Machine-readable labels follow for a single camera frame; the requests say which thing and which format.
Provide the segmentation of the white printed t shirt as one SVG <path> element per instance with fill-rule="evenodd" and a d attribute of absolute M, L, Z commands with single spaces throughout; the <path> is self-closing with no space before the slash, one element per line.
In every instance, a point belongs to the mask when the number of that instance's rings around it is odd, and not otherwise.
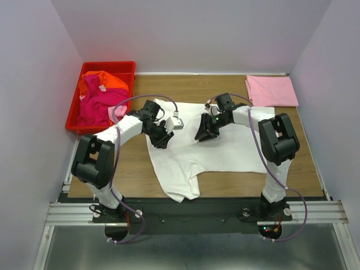
<path fill-rule="evenodd" d="M 177 106 L 184 127 L 174 131 L 167 148 L 157 149 L 146 138 L 156 177 L 171 199 L 180 203 L 199 197 L 197 175 L 202 172 L 266 172 L 254 142 L 258 133 L 252 134 L 243 125 L 230 124 L 221 128 L 216 139 L 198 142 L 195 135 L 204 105 L 179 102 Z"/>

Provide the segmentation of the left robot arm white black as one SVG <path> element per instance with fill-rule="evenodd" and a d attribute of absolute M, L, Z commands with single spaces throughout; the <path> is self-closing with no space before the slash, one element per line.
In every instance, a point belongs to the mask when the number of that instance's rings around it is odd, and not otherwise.
<path fill-rule="evenodd" d="M 160 110 L 159 104 L 147 100 L 142 109 L 130 111 L 110 128 L 81 136 L 71 173 L 98 198 L 99 205 L 90 207 L 96 217 L 105 215 L 118 220 L 125 215 L 124 197 L 113 185 L 121 146 L 143 133 L 148 135 L 155 148 L 165 149 L 174 130 L 183 128 L 178 110 L 162 121 L 157 118 Z"/>

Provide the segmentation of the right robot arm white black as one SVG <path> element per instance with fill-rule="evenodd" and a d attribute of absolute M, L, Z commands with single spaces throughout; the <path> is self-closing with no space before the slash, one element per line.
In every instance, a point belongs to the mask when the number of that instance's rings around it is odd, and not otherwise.
<path fill-rule="evenodd" d="M 220 135 L 219 130 L 229 124 L 249 127 L 267 171 L 260 196 L 259 215 L 263 219 L 276 217 L 287 208 L 287 175 L 300 149 L 300 142 L 287 114 L 257 112 L 244 103 L 234 103 L 231 97 L 230 93 L 224 93 L 206 102 L 206 113 L 201 115 L 195 140 L 213 140 Z"/>

